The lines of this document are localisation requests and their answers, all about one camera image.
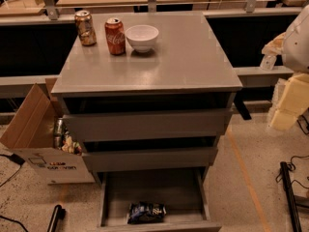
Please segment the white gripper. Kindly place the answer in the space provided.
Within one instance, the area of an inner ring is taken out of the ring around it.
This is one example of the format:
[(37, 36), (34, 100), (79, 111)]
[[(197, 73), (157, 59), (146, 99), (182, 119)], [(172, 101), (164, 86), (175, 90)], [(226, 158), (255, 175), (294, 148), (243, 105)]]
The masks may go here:
[[(281, 55), (286, 33), (281, 33), (262, 49), (264, 55)], [(309, 107), (309, 74), (302, 73), (290, 77), (281, 96), (278, 109), (270, 120), (270, 126), (278, 131), (289, 130)]]

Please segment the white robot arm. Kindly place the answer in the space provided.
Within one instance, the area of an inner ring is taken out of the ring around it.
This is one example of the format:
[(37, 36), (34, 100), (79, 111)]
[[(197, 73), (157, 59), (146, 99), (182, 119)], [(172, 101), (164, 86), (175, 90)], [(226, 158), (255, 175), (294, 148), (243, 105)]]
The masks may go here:
[(284, 33), (263, 47), (262, 54), (262, 70), (272, 70), (280, 55), (283, 66), (294, 72), (275, 86), (268, 119), (270, 128), (287, 131), (309, 107), (309, 6), (302, 9)]

